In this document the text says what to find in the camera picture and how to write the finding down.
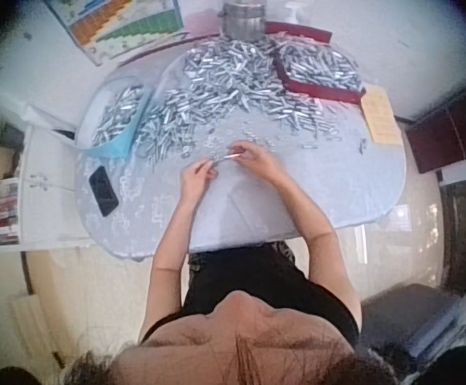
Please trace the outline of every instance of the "metal pot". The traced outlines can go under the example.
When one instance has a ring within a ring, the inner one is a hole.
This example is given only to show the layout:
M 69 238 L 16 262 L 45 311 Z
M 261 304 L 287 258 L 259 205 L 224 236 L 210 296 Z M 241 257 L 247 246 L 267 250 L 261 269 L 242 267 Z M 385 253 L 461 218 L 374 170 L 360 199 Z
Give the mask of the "metal pot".
M 266 0 L 224 0 L 222 33 L 236 40 L 255 42 L 265 35 Z

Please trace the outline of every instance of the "poster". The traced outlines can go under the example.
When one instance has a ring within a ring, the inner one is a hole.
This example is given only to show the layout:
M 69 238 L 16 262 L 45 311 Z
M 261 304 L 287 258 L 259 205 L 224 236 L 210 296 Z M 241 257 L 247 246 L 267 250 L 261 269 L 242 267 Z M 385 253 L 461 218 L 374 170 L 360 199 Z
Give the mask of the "poster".
M 75 44 L 100 65 L 161 39 L 182 39 L 178 0 L 45 0 Z

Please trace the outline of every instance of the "black shirt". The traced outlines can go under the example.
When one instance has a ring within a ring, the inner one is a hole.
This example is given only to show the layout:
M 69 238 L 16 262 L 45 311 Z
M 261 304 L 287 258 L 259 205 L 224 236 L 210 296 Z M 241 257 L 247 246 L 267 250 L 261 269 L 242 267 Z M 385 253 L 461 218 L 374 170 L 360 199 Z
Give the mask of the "black shirt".
M 208 253 L 204 267 L 190 282 L 181 310 L 155 323 L 142 342 L 168 322 L 212 313 L 235 290 L 245 291 L 275 309 L 294 309 L 324 318 L 353 347 L 359 339 L 354 317 L 336 296 L 306 279 L 302 271 L 275 250 L 258 247 Z

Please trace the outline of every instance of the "black phone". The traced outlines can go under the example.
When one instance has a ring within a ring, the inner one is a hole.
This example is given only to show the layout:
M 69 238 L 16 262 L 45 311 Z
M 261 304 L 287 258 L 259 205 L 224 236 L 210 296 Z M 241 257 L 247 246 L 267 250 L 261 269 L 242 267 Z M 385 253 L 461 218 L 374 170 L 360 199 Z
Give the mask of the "black phone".
M 115 191 L 113 191 L 104 166 L 97 168 L 90 175 L 89 181 L 99 210 L 101 210 L 103 217 L 107 217 L 119 205 L 119 200 L 117 199 L 117 195 L 115 195 Z

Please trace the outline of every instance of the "woman's left hand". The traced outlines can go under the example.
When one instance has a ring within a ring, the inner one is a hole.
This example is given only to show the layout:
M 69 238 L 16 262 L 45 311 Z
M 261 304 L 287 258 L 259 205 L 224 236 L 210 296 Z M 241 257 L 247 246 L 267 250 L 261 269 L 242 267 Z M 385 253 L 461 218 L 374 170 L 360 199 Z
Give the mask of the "woman's left hand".
M 190 164 L 181 173 L 180 204 L 196 208 L 204 196 L 209 182 L 217 175 L 218 172 L 213 169 L 212 160 L 202 159 Z

